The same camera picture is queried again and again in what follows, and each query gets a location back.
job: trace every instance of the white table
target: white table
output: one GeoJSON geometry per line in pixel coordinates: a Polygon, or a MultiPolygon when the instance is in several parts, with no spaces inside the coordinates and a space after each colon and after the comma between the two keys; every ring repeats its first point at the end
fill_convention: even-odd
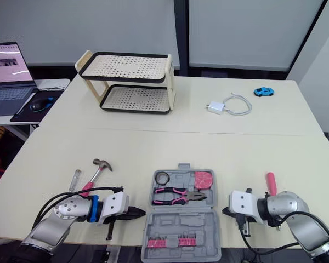
{"type": "MultiPolygon", "coordinates": [[[[82,170],[77,189],[96,171],[94,158],[107,160],[96,186],[124,186],[130,205],[151,211],[148,204],[153,172],[175,169],[178,162],[212,169],[217,177],[222,247],[244,247],[233,218],[220,211],[229,193],[253,188],[266,191],[264,175],[273,171],[278,191],[297,193],[329,226],[329,142],[323,136],[234,135],[130,131],[116,129],[37,128],[0,180],[0,237],[23,239],[43,203],[68,190],[73,173],[82,170]]],[[[109,192],[99,192],[101,198],[109,192]]],[[[145,217],[115,224],[107,242],[107,226],[75,223],[67,242],[141,245],[145,217]]],[[[277,247],[294,242],[288,227],[251,224],[251,245],[277,247]]]]}
{"type": "MultiPolygon", "coordinates": [[[[67,87],[70,83],[69,79],[61,78],[61,79],[36,79],[35,83],[37,84],[38,89],[49,89],[54,87],[67,87]]],[[[22,105],[24,105],[30,101],[30,99],[35,95],[32,94],[26,102],[22,105]]],[[[32,125],[32,124],[39,124],[39,122],[11,122],[10,119],[13,117],[13,115],[8,116],[0,116],[0,126],[4,126],[6,129],[8,129],[10,132],[15,134],[17,137],[19,137],[21,140],[27,140],[27,135],[24,134],[20,129],[17,129],[16,126],[19,125],[32,125]]]]}
{"type": "MultiPolygon", "coordinates": [[[[41,127],[75,127],[165,132],[316,135],[323,132],[294,81],[175,77],[174,110],[167,115],[106,112],[76,76],[44,120],[41,127]],[[272,87],[274,96],[256,97],[254,89],[272,87]],[[245,116],[210,113],[211,100],[223,101],[231,92],[245,96],[252,112],[245,116]]],[[[245,110],[240,100],[228,102],[234,110],[245,110]]]]}

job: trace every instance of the pliers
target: pliers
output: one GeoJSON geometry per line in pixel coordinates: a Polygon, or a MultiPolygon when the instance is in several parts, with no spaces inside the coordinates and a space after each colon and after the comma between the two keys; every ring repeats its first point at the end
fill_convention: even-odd
{"type": "Polygon", "coordinates": [[[154,193],[177,193],[181,195],[181,197],[169,201],[153,200],[152,205],[186,204],[188,201],[201,201],[206,198],[204,193],[189,192],[188,189],[175,187],[155,188],[154,193]]]}

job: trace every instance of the mouse pad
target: mouse pad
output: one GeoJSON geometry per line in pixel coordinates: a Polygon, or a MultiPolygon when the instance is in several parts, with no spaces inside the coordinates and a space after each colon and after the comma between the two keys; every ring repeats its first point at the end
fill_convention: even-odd
{"type": "Polygon", "coordinates": [[[46,113],[54,106],[54,103],[57,101],[59,96],[61,96],[63,91],[45,91],[45,92],[37,92],[30,101],[26,103],[26,105],[23,106],[22,110],[20,110],[18,113],[16,113],[12,118],[11,122],[40,122],[46,113]],[[48,97],[54,97],[54,100],[52,101],[52,105],[43,111],[39,112],[33,112],[30,109],[30,106],[32,102],[36,99],[46,99],[48,97]]]}

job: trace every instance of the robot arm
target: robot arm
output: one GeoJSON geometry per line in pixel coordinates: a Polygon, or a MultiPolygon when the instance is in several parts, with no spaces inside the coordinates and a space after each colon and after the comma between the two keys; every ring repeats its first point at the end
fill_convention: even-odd
{"type": "MultiPolygon", "coordinates": [[[[248,222],[279,226],[291,212],[309,212],[307,204],[293,192],[281,192],[276,196],[257,198],[250,191],[233,191],[229,195],[229,212],[253,218],[248,222]]],[[[315,262],[329,262],[329,235],[313,218],[294,214],[285,220],[297,242],[315,262]]]]}
{"type": "Polygon", "coordinates": [[[97,222],[98,225],[110,223],[107,239],[111,239],[115,220],[130,220],[143,215],[143,210],[129,207],[129,196],[124,192],[114,193],[102,202],[98,202],[98,196],[70,197],[56,205],[49,217],[30,232],[9,262],[50,262],[74,222],[97,222]]]}

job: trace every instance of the hammer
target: hammer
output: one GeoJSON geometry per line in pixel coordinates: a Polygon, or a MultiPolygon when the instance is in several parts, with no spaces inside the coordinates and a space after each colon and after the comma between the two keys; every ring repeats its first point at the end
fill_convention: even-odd
{"type": "MultiPolygon", "coordinates": [[[[94,174],[94,176],[92,177],[92,179],[87,182],[87,184],[83,187],[83,190],[87,190],[87,189],[91,189],[94,187],[95,185],[95,181],[98,179],[99,175],[101,174],[101,172],[105,169],[105,168],[109,168],[110,171],[112,171],[111,165],[104,160],[99,160],[99,159],[94,159],[93,160],[93,164],[96,164],[99,166],[99,169],[97,170],[97,172],[94,174]]],[[[81,196],[87,197],[89,195],[89,192],[85,192],[85,193],[81,193],[81,196]]]]}

